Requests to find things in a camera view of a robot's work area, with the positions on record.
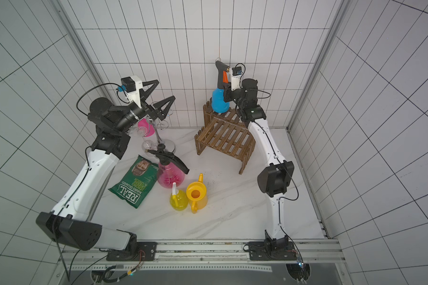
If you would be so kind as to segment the small yellow spray bottle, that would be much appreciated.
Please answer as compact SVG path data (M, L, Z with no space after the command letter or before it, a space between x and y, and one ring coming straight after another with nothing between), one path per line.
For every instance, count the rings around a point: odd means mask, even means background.
M189 199L187 198L187 194L185 193L185 191L179 190L175 182L172 183L170 205L176 211L183 211L189 205Z

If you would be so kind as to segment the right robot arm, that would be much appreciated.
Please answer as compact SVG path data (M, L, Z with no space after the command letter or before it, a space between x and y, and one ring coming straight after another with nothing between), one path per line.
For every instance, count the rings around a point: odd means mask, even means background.
M258 81L247 78L241 84L222 82L224 102L234 102L240 119L252 134L261 153L265 168L258 175L259 189L267 196L267 226L264 248L268 254L284 251L290 237L284 230L283 200L292 181L294 164L286 161L271 134L265 111L258 104Z

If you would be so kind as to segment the pink pump sprayer bottle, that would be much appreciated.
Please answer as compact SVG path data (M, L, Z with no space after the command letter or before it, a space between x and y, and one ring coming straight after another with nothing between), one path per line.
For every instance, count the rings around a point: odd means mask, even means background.
M190 169L177 157L174 153L168 152L165 149L165 144L158 144L156 150L148 149L147 153L153 154L159 160L158 183L160 186L171 189L173 183L180 186L185 179Z

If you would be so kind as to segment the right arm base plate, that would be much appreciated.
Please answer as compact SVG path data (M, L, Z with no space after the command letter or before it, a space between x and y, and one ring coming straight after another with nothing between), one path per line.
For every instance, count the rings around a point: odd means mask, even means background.
M273 239L248 242L243 251L249 254L251 261L296 261L297 251L288 239Z

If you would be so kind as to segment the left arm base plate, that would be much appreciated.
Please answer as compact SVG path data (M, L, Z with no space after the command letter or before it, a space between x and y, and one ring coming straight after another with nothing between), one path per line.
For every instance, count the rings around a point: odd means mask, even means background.
M157 242L134 242L129 244L124 250L110 250L107 255L107 261L154 261L157 246Z

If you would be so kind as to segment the yellow watering can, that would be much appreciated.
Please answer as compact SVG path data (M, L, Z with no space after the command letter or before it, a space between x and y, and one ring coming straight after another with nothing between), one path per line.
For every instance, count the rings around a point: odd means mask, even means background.
M186 189L186 195L189 199L189 206L193 214L196 214L199 210L205 208L208 204L207 187L203 183L203 178L203 173L201 173L198 180L192 182Z

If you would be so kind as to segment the blue spray bottle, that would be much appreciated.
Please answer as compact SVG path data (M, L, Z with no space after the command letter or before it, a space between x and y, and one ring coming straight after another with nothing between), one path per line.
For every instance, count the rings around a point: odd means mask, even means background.
M229 84L229 66L224 64L220 58L216 59L215 66L218 71L218 78L216 89L212 93L212 109L218 114L223 114L229 109L229 102L224 101L224 92Z

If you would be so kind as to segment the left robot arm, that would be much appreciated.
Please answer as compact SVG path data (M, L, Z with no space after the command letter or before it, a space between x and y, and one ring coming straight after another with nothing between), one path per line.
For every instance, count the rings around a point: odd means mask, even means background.
M158 85L158 80L141 81L138 76L122 78L118 89L125 93L128 103L119 106L100 97L90 104L86 116L95 124L97 136L88 148L86 163L53 209L41 212L36 219L36 224L58 246L82 251L97 248L128 255L137 252L134 234L107 229L91 219L112 171L127 150L129 129L145 117L156 120L168 115L174 96L155 104L146 102Z

